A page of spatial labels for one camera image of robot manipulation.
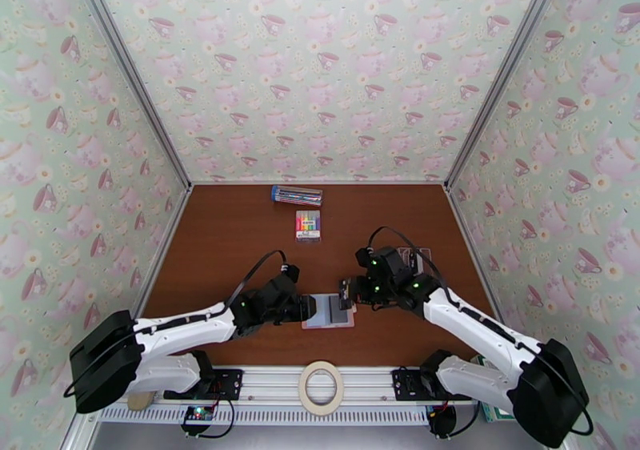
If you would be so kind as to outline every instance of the wallpaper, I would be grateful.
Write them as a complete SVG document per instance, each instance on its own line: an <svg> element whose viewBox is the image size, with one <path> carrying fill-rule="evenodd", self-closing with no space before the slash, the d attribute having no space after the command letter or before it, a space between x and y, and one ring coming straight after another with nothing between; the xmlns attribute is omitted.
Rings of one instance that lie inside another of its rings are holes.
<svg viewBox="0 0 640 450"><path fill-rule="evenodd" d="M0 2L0 448L56 449L69 351L133 306L182 187L83 0Z"/></svg>
<svg viewBox="0 0 640 450"><path fill-rule="evenodd" d="M442 181L529 0L107 0L193 181Z"/></svg>
<svg viewBox="0 0 640 450"><path fill-rule="evenodd" d="M553 0L454 187L508 323L567 344L640 448L640 0Z"/></svg>

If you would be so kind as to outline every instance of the brown tabletop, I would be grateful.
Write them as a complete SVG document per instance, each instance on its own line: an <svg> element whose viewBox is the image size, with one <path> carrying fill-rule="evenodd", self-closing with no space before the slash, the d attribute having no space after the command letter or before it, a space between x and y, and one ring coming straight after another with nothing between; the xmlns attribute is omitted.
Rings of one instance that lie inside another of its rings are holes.
<svg viewBox="0 0 640 450"><path fill-rule="evenodd" d="M433 261L462 298L484 312L489 303L469 252L439 186L324 185L322 241L294 240L296 210L312 209L270 200L269 186L195 187L171 244L145 316L176 315L229 297L266 252L282 249L300 267L300 293L337 292L341 278L361 275L354 253L370 233L390 225ZM402 245L381 233L375 246ZM250 287L278 273L270 259ZM400 309L372 312L360 306L355 327L302 330L299 323L264 326L256 334L206 347L214 364L419 365L438 348L463 358L474 352L448 332Z"/></svg>

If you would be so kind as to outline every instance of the tape roll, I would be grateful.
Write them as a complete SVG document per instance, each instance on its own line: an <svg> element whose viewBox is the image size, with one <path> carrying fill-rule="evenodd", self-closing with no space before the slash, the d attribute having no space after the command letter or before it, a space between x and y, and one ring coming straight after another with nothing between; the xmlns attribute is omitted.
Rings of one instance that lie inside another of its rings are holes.
<svg viewBox="0 0 640 450"><path fill-rule="evenodd" d="M334 398L326 404L314 403L306 392L306 383L309 378L318 372L326 372L335 382ZM345 394L345 384L338 369L333 365L319 360L305 367L298 381L298 394L302 406L311 414L316 416L327 416L334 412L340 406L342 397Z"/></svg>

